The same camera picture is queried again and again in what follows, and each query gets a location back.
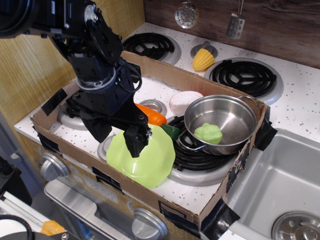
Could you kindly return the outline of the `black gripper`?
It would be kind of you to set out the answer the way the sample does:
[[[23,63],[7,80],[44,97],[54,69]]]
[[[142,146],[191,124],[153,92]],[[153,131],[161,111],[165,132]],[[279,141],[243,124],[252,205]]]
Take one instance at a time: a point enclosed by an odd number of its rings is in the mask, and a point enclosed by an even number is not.
[[[112,127],[124,130],[127,149],[138,158],[152,135],[148,117],[134,103],[134,95],[142,86],[140,67],[110,68],[106,79],[77,78],[76,83],[80,90],[72,95],[72,103],[94,139],[102,143]]]

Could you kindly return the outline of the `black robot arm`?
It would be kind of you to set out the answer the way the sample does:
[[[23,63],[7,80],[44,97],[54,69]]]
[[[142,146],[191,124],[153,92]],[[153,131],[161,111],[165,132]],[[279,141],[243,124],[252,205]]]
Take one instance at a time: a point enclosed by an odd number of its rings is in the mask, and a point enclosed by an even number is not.
[[[148,117],[134,103],[142,85],[141,71],[122,58],[122,38],[106,24],[96,4],[91,0],[1,1],[1,38],[21,34],[51,39],[76,74],[79,91],[72,102],[85,127],[98,142],[112,127],[123,130],[127,149],[137,158],[152,134]]]

